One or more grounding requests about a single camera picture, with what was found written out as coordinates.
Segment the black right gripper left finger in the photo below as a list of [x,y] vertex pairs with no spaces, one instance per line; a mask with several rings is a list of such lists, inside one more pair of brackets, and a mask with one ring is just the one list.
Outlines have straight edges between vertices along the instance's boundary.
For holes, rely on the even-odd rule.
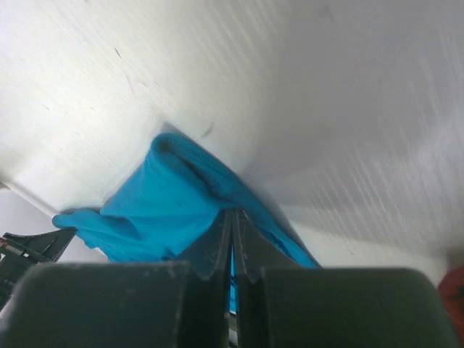
[[1,319],[3,347],[227,347],[231,215],[168,262],[31,268]]

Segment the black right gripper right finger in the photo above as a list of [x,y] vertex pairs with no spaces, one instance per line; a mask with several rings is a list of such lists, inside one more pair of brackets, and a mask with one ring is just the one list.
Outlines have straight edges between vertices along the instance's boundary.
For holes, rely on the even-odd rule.
[[305,268],[231,213],[241,347],[457,347],[433,284],[407,268]]

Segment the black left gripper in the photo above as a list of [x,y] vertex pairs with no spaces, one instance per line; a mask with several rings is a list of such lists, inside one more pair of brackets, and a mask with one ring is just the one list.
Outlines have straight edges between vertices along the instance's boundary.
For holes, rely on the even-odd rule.
[[74,228],[32,236],[5,233],[1,237],[1,290],[12,290],[30,267],[59,260],[76,233]]

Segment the blue t-shirt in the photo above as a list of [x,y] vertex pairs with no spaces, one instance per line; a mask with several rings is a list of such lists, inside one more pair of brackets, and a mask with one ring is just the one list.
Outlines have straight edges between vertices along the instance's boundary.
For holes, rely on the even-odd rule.
[[154,138],[143,163],[102,208],[68,210],[52,223],[74,228],[110,262],[163,262],[187,249],[223,210],[244,210],[280,252],[303,267],[317,267],[232,170],[176,133]]

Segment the red t-shirt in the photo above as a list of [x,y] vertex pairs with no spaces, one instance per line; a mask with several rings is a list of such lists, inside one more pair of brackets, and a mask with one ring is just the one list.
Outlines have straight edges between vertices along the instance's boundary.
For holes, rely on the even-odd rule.
[[440,282],[438,291],[450,317],[463,322],[463,267],[448,272]]

